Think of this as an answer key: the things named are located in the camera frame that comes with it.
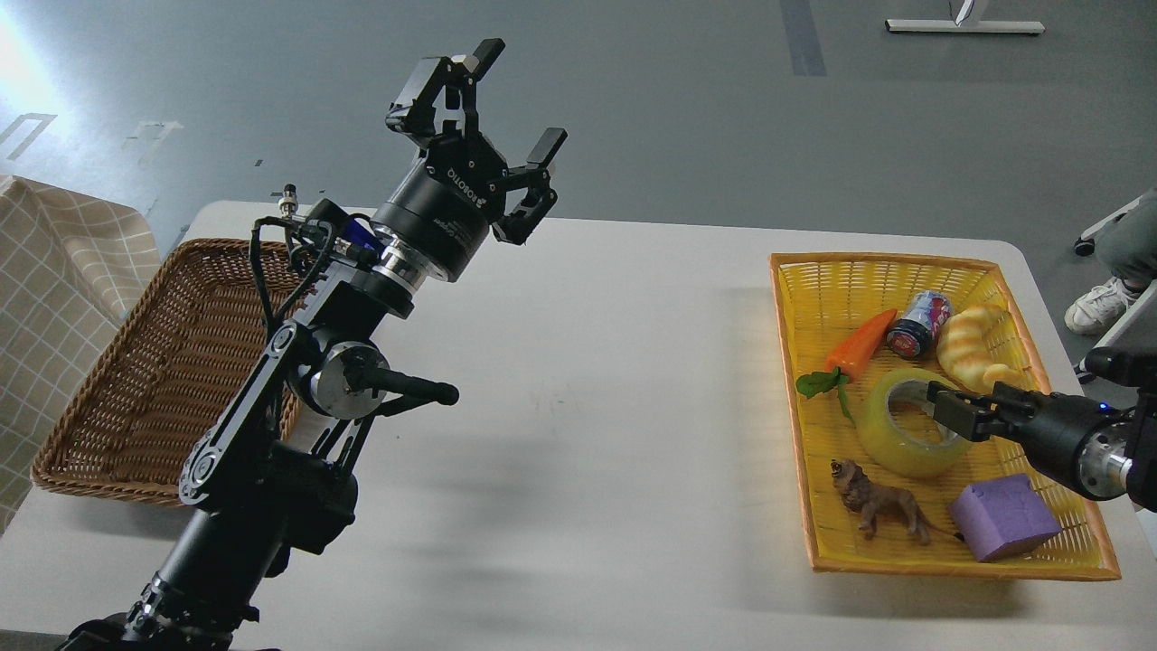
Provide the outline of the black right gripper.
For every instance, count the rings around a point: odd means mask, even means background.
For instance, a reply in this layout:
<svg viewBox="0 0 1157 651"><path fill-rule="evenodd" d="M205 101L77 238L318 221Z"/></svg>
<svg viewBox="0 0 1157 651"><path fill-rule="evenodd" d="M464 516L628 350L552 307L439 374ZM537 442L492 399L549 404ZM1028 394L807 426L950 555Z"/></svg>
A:
<svg viewBox="0 0 1157 651"><path fill-rule="evenodd" d="M1123 497L1132 413L1086 395L1042 394L998 384L989 395L929 380L933 420L970 442L1015 441L1031 466L1085 500Z"/></svg>

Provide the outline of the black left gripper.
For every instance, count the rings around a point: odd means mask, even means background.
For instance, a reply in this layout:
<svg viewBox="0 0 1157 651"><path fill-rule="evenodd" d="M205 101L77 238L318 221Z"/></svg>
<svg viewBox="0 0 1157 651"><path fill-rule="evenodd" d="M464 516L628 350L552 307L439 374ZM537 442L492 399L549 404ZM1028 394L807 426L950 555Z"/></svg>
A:
<svg viewBox="0 0 1157 651"><path fill-rule="evenodd" d="M566 128L547 127L525 164L508 170L479 130L478 83L504 46L501 38L487 38L467 56L420 59L386 111L386 128L419 149L410 172L373 215L373 230L408 243L449 283L479 251L491 219L498 241L523 246L558 201L550 164ZM513 210L500 210L504 197L518 190L525 197Z"/></svg>

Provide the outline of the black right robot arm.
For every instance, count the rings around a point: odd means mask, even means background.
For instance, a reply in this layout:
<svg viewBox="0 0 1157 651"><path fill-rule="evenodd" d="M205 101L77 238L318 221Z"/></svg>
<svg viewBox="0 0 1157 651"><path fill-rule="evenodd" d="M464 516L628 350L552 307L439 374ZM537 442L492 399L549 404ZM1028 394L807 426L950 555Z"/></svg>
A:
<svg viewBox="0 0 1157 651"><path fill-rule="evenodd" d="M1101 342L1075 367L1082 382L1099 376L1136 389L1132 410L1117 410L1083 395L1029 392L1003 382L995 384L992 395L975 395L933 380L927 399L934 405L934 421L967 441L1000 437L1016 442L1038 473L1083 498L1128 495L1136 505L1154 511L1154 347L1117 346L1125 327L1151 304L1154 284L1123 309L1105 328Z"/></svg>

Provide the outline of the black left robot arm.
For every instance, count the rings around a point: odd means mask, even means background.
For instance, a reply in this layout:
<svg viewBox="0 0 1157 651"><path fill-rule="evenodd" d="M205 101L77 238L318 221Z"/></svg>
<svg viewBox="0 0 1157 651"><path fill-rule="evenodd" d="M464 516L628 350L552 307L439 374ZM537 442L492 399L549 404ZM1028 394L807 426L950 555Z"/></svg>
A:
<svg viewBox="0 0 1157 651"><path fill-rule="evenodd" d="M517 167L480 131L478 86L503 50L489 38L417 62L385 118L417 160L379 210L322 199L301 215L289 184L278 214L253 222L264 347L182 466L192 518L131 609L75 627L65 650L227 650L259 617L261 580L354 521L353 469L376 417L457 404L452 384L393 370L371 338L412 313L425 280L459 280L488 234L521 246L557 204L563 128Z"/></svg>

